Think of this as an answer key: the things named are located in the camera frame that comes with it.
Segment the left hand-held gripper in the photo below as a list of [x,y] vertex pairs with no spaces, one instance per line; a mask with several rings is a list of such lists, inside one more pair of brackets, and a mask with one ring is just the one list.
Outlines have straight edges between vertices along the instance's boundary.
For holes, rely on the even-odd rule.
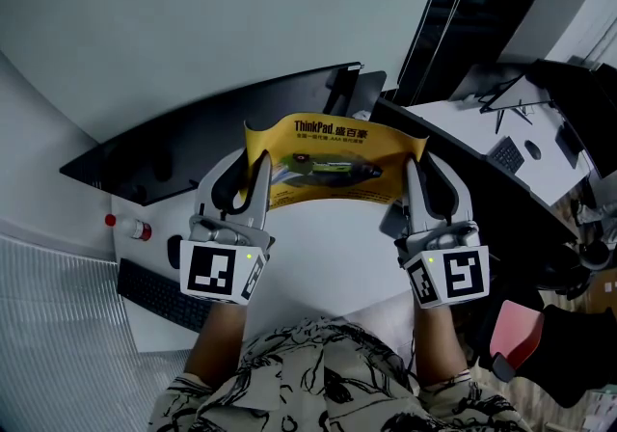
[[272,174],[267,151],[259,157],[255,171],[255,183],[238,216],[241,225],[211,217],[223,219],[237,209],[236,196],[247,181],[247,150],[233,151],[201,180],[189,238],[179,245],[182,293],[209,302],[249,304],[274,243],[274,238],[263,230]]

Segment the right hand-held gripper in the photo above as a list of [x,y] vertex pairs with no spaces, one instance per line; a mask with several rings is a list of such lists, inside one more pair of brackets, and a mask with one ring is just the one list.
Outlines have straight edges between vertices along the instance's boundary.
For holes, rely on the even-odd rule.
[[[424,194],[416,160],[407,161],[404,204],[413,234],[395,241],[399,265],[409,278],[416,302],[431,309],[487,296],[489,249],[480,243],[479,227],[472,221],[467,185],[431,152],[422,171]],[[430,216],[450,227],[429,230]]]

